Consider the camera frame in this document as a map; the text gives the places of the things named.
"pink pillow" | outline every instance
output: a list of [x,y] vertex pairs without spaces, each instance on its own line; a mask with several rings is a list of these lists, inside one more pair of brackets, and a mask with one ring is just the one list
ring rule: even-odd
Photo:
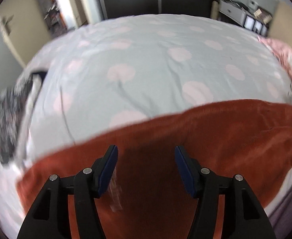
[[287,71],[292,80],[292,48],[285,42],[258,36],[259,41],[266,47],[270,47],[272,53],[277,57],[282,67]]

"red fleece blanket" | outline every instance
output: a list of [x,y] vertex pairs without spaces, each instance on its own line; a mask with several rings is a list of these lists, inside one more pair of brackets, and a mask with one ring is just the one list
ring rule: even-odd
[[[187,238],[197,201],[185,191],[174,162],[183,145],[216,174],[242,174],[265,207],[292,168],[292,106],[259,100],[207,104],[93,138],[39,160],[17,184],[27,212],[51,174],[90,167],[108,146],[119,149],[116,182],[95,200],[108,239]],[[220,200],[215,238],[222,229]],[[72,238],[79,238],[69,198]]]

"bed sheet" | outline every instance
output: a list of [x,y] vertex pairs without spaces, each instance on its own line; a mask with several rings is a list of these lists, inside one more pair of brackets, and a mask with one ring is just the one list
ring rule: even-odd
[[[290,90],[288,75],[255,34],[185,15],[82,27],[45,45],[21,78],[39,69],[49,72],[29,128],[26,166],[122,125],[215,101],[288,103]],[[0,167],[0,220],[9,238],[24,217],[15,192],[21,175]]]

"pillow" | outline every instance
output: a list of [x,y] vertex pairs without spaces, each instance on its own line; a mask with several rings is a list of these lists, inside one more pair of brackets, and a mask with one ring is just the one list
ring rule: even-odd
[[292,80],[292,48],[278,39],[264,38],[261,36],[258,36],[258,39],[272,51]]
[[21,120],[18,140],[15,147],[14,161],[18,168],[24,167],[23,160],[26,157],[26,143],[29,137],[29,125],[31,123],[32,113],[34,109],[35,102],[38,98],[39,92],[41,90],[42,81],[44,80],[42,76],[38,74],[33,75],[33,86],[27,98],[24,116]]
[[[40,90],[38,81],[34,82],[33,77],[19,82],[12,88],[5,89],[0,96],[0,163],[8,164],[15,157],[16,146],[18,144],[19,129],[21,124],[29,122],[31,114],[26,111],[29,102],[28,98]],[[24,119],[25,113],[28,113],[27,120]]]

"white drawer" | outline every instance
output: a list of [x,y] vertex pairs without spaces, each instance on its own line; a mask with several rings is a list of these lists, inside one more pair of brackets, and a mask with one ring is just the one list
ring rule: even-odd
[[243,26],[246,13],[242,9],[233,6],[231,3],[220,1],[219,11]]

